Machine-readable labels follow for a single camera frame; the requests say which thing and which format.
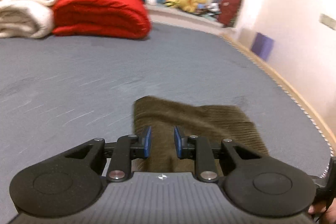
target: silver screw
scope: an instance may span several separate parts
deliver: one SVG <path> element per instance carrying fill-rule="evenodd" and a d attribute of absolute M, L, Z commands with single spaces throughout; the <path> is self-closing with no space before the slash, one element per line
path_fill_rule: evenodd
<path fill-rule="evenodd" d="M 206 179 L 206 180 L 213 180 L 213 179 L 217 178 L 217 174 L 215 172 L 211 172 L 211 171 L 203 171 L 201 173 L 201 178 Z"/>
<path fill-rule="evenodd" d="M 114 170 L 114 171 L 109 172 L 109 177 L 111 179 L 122 179 L 125 177 L 125 173 L 120 170 Z"/>

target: human hand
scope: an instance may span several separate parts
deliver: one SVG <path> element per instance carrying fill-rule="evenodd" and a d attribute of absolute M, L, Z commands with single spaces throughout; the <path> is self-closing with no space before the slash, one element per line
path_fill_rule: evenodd
<path fill-rule="evenodd" d="M 322 214 L 326 210 L 326 202 L 319 202 L 310 206 L 308 213 L 311 215 Z M 328 208 L 328 210 L 321 216 L 320 224 L 336 224 L 336 198 Z"/>

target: red bag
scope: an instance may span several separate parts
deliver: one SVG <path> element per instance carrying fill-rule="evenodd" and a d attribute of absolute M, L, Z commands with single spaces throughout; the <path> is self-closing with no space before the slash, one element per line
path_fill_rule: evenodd
<path fill-rule="evenodd" d="M 221 14 L 218 16 L 218 22 L 228 26 L 240 7 L 242 0 L 221 0 L 219 9 Z"/>
<path fill-rule="evenodd" d="M 53 34 L 103 35 L 138 39 L 151 23 L 142 0 L 59 0 L 53 7 Z"/>

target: gray bed sheet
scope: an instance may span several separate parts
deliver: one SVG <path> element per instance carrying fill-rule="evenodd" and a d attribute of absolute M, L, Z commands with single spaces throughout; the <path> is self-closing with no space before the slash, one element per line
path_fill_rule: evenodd
<path fill-rule="evenodd" d="M 95 137 L 132 132 L 132 104 L 155 95 L 192 105 L 234 104 L 271 156 L 311 175 L 330 150 L 302 110 L 223 39 L 154 24 L 147 40 L 0 40 L 0 219 L 15 214 L 8 186 L 21 169 Z"/>

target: wooden bed frame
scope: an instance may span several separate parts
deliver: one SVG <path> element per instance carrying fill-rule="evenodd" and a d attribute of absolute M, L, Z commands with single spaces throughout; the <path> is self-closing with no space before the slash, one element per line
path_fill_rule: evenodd
<path fill-rule="evenodd" d="M 305 101 L 305 99 L 293 88 L 290 83 L 288 83 L 284 78 L 281 77 L 273 68 L 271 68 L 266 62 L 260 59 L 257 55 L 251 52 L 248 48 L 244 47 L 237 41 L 231 39 L 227 34 L 222 33 L 223 37 L 229 40 L 232 45 L 242 52 L 247 58 L 252 60 L 257 64 L 262 70 L 264 70 L 272 79 L 274 79 L 278 85 L 281 85 L 285 90 L 289 92 L 293 99 L 297 101 L 299 105 L 306 111 L 306 113 L 315 121 L 316 126 L 321 130 L 322 134 L 329 141 L 332 149 L 336 151 L 336 136 L 324 122 L 322 117 L 313 109 L 313 107 Z"/>

